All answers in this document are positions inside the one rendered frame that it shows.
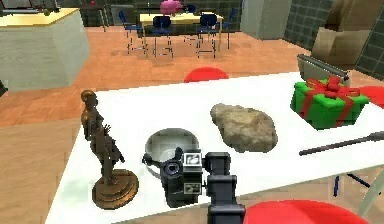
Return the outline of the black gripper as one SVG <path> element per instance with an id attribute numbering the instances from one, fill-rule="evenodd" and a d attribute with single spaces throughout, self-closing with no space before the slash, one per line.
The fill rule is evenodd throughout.
<path id="1" fill-rule="evenodd" d="M 183 166 L 178 160 L 168 160 L 161 164 L 148 153 L 143 155 L 142 163 L 147 165 L 146 169 L 152 176 L 161 178 L 169 207 L 178 208 L 198 202 L 202 191 L 201 166 Z"/>

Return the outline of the white bowl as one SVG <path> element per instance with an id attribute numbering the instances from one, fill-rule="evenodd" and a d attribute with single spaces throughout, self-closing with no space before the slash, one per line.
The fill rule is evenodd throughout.
<path id="1" fill-rule="evenodd" d="M 145 144 L 145 153 L 159 162 L 171 159 L 183 161 L 184 153 L 200 153 L 199 141 L 190 131 L 166 128 L 153 133 Z"/>

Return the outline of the bronze figurine statue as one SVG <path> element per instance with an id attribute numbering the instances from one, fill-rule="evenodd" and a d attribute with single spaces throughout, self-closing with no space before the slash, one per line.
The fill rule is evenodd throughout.
<path id="1" fill-rule="evenodd" d="M 92 200 L 104 210 L 115 210 L 131 202 L 139 188 L 138 177 L 130 170 L 115 169 L 117 162 L 124 163 L 125 158 L 109 135 L 110 126 L 104 125 L 104 118 L 97 110 L 98 99 L 92 90 L 81 93 L 84 110 L 81 123 L 84 138 L 90 142 L 90 148 L 101 165 L 101 177 L 92 188 Z"/>

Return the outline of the white table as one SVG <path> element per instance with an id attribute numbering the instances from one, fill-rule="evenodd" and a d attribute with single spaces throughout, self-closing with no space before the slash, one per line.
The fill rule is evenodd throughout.
<path id="1" fill-rule="evenodd" d="M 299 80 L 298 73 L 290 72 L 98 92 L 98 110 L 125 156 L 123 168 L 138 176 L 139 192 L 120 209 L 99 209 L 91 190 L 100 177 L 100 164 L 79 136 L 45 224 L 112 224 L 168 211 L 160 181 L 141 162 L 145 143 L 161 129 L 183 128 L 198 138 L 203 152 L 227 151 L 210 116 L 217 103 L 267 113 L 278 135 L 276 147 L 266 154 L 232 152 L 231 172 L 239 195 L 384 165 L 384 141 L 301 155 L 303 149 L 384 130 L 384 109 L 368 104 L 354 125 L 316 131 L 290 108 Z"/>

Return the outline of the brown bread loaf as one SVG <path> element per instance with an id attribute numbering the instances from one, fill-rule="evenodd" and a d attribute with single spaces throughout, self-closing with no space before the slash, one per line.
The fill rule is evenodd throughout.
<path id="1" fill-rule="evenodd" d="M 236 152 L 268 153 L 278 142 L 273 119 L 265 112 L 219 103 L 210 110 L 223 142 Z"/>

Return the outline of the red chair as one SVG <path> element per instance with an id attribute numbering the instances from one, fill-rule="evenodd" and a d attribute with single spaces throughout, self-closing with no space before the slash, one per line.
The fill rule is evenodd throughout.
<path id="1" fill-rule="evenodd" d="M 200 67 L 190 71 L 184 78 L 185 83 L 228 79 L 229 76 L 219 68 Z"/>
<path id="2" fill-rule="evenodd" d="M 370 102 L 384 109 L 384 86 L 363 86 L 360 92 L 370 99 Z"/>
<path id="3" fill-rule="evenodd" d="M 369 224 L 342 207 L 312 200 L 267 201 L 246 209 L 243 224 Z"/>

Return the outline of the blue chair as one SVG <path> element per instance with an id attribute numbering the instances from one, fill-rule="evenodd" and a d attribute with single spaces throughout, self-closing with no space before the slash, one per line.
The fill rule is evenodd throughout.
<path id="1" fill-rule="evenodd" d="M 200 27 L 197 29 L 197 43 L 196 43 L 196 53 L 197 57 L 200 57 L 202 53 L 212 53 L 213 57 L 216 57 L 216 40 L 214 36 L 217 31 L 215 25 L 217 23 L 217 16 L 215 14 L 202 14 L 200 16 Z M 204 42 L 203 35 L 206 34 L 208 38 L 208 43 L 210 44 L 210 49 L 203 49 L 202 44 Z"/>
<path id="2" fill-rule="evenodd" d="M 153 47 L 153 56 L 167 56 L 170 55 L 174 57 L 172 40 L 170 38 L 171 34 L 171 18 L 169 16 L 155 16 L 153 18 L 153 29 L 152 34 L 154 35 L 154 47 Z M 161 48 L 161 51 L 158 51 L 157 38 L 165 37 L 167 40 L 166 46 Z"/>
<path id="3" fill-rule="evenodd" d="M 142 26 L 140 24 L 128 23 L 123 11 L 120 11 L 118 13 L 118 15 L 119 15 L 119 18 L 120 18 L 120 20 L 122 22 L 122 25 L 123 25 L 123 27 L 124 27 L 124 29 L 126 31 L 126 37 L 129 39 L 129 42 L 127 44 L 127 53 L 130 54 L 134 50 L 143 50 L 144 53 L 147 53 L 147 45 L 144 43 L 144 41 L 141 41 L 141 46 L 134 47 L 133 46 L 133 38 L 130 37 L 130 34 L 133 31 L 136 31 L 137 33 L 142 31 L 143 30 Z"/>
<path id="4" fill-rule="evenodd" d="M 227 21 L 224 21 L 221 24 L 221 29 L 225 30 L 227 33 L 227 48 L 230 48 L 230 33 L 229 33 L 229 27 L 232 25 L 234 15 L 236 13 L 236 9 L 232 8 L 228 17 Z"/>

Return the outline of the yellow dining table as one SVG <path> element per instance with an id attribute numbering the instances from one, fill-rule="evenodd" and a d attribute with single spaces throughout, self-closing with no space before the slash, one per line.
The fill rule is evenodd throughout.
<path id="1" fill-rule="evenodd" d="M 147 44 L 145 27 L 149 26 L 149 25 L 153 26 L 153 18 L 155 16 L 163 16 L 163 15 L 161 15 L 161 14 L 141 14 L 140 15 L 140 23 L 141 23 L 142 28 L 143 28 L 143 41 L 145 44 Z M 171 18 L 171 26 L 172 25 L 190 25 L 190 24 L 199 24 L 200 25 L 200 16 L 197 16 L 194 14 L 188 14 L 188 13 L 183 13 L 181 15 L 176 15 L 176 16 L 171 16 L 170 17 Z M 219 16 L 219 15 L 216 15 L 216 16 L 217 16 L 217 23 L 215 25 L 215 29 L 216 29 L 218 35 L 221 35 L 222 34 L 221 24 L 223 23 L 223 17 Z M 216 41 L 217 51 L 220 50 L 220 46 L 221 46 L 221 41 Z"/>

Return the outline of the pink round object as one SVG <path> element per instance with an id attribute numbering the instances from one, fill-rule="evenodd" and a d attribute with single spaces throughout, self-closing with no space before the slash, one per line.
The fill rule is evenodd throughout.
<path id="1" fill-rule="evenodd" d="M 160 4 L 160 13 L 163 15 L 175 15 L 182 8 L 183 5 L 179 0 L 164 0 Z"/>

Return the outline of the white counter yellow top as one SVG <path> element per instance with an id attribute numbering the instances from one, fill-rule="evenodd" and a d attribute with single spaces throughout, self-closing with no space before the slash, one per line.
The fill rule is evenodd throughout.
<path id="1" fill-rule="evenodd" d="M 69 86 L 89 54 L 77 8 L 0 17 L 0 80 L 11 92 Z"/>

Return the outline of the green gift box red ribbon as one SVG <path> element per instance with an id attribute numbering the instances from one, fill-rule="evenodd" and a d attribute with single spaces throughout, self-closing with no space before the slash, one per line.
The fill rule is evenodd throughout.
<path id="1" fill-rule="evenodd" d="M 316 130 L 354 125 L 369 98 L 338 76 L 296 82 L 291 109 Z"/>

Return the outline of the black baseball bat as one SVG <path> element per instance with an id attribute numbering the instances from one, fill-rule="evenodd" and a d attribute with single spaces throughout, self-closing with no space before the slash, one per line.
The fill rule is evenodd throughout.
<path id="1" fill-rule="evenodd" d="M 341 148 L 341 147 L 345 147 L 345 146 L 349 146 L 349 145 L 364 143 L 364 142 L 368 142 L 368 141 L 377 142 L 377 141 L 383 141 L 383 140 L 384 140 L 384 131 L 373 132 L 373 133 L 371 133 L 365 137 L 360 137 L 360 138 L 356 138 L 356 139 L 351 139 L 351 140 L 346 140 L 346 141 L 328 144 L 328 145 L 324 145 L 324 146 L 319 146 L 319 147 L 315 147 L 315 148 L 301 150 L 299 152 L 299 155 L 300 156 L 310 155 L 310 154 L 314 154 L 314 153 L 318 153 L 318 152 L 323 152 L 323 151 Z"/>

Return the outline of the grey fridge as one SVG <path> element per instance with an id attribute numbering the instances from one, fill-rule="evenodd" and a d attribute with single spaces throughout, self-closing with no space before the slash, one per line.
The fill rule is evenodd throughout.
<path id="1" fill-rule="evenodd" d="M 284 37 L 292 0 L 242 0 L 240 31 L 259 40 Z"/>

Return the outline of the grey laptop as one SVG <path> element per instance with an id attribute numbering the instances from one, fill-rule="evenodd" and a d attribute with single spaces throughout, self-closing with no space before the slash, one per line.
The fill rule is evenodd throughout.
<path id="1" fill-rule="evenodd" d="M 305 54 L 298 54 L 297 62 L 299 73 L 303 80 L 310 78 L 327 79 L 330 76 L 337 76 L 343 85 L 350 86 L 350 77 L 347 71 Z"/>

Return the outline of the brown cardboard box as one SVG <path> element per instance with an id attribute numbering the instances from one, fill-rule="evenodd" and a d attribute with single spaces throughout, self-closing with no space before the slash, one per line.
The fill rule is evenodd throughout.
<path id="1" fill-rule="evenodd" d="M 334 66 L 353 66 L 369 33 L 369 30 L 339 32 L 320 27 L 311 56 Z"/>
<path id="2" fill-rule="evenodd" d="M 370 30 L 384 0 L 333 0 L 325 28 L 333 31 Z"/>

